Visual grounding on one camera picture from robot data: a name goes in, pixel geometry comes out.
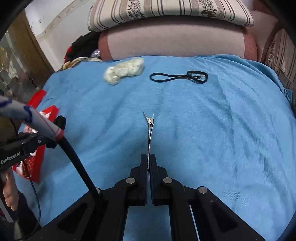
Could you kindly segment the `person's left hand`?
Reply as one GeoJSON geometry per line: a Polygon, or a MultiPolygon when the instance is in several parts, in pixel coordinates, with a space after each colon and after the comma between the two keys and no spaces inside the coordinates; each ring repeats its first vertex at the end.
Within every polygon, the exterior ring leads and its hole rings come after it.
{"type": "Polygon", "coordinates": [[[15,184],[15,178],[11,168],[4,172],[4,187],[3,195],[5,197],[6,205],[12,210],[16,211],[19,203],[19,193],[15,184]]]}

